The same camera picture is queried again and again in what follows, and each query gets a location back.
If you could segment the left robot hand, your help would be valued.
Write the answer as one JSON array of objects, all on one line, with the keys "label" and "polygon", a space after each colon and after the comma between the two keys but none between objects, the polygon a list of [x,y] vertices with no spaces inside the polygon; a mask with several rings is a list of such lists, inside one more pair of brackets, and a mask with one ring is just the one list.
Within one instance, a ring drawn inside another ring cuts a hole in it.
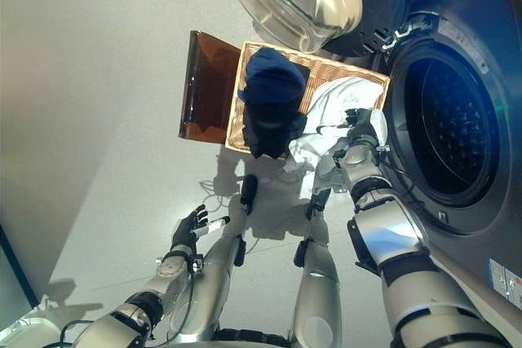
[{"label": "left robot hand", "polygon": [[211,232],[231,222],[229,216],[208,219],[205,205],[198,205],[187,217],[178,221],[172,236],[171,251],[186,250],[188,255],[195,255],[197,241]]}]

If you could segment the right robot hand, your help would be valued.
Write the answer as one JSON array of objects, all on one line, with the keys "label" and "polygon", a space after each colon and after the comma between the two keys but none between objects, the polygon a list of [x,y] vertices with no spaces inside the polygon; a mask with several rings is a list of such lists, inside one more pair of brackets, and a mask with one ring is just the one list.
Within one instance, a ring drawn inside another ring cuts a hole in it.
[{"label": "right robot hand", "polygon": [[372,126],[372,111],[367,108],[350,108],[346,111],[346,121],[349,125],[347,132],[348,145],[368,145],[376,148],[379,145],[377,133]]}]

